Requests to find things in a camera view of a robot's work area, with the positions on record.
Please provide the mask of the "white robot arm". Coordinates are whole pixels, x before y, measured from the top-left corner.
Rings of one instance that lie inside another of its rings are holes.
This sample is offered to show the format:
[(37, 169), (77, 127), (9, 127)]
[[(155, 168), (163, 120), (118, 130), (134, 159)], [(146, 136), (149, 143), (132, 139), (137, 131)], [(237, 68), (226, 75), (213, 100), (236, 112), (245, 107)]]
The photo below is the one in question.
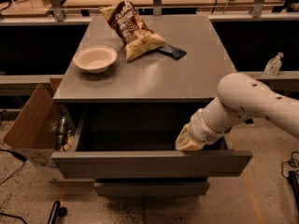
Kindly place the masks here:
[(191, 116), (178, 135), (175, 149), (201, 150), (216, 143), (228, 129), (252, 117), (268, 119), (299, 138), (298, 100), (275, 93), (245, 74), (233, 73), (221, 79), (217, 96)]

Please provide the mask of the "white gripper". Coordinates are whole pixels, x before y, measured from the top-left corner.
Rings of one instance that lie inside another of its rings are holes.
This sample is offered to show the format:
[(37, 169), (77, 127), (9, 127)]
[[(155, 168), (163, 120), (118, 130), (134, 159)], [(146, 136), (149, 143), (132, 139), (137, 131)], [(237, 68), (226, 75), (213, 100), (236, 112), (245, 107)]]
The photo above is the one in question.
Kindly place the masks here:
[(176, 150), (197, 151), (205, 145), (213, 145), (223, 137), (208, 127), (203, 117), (203, 109), (198, 109), (180, 131), (175, 143)]

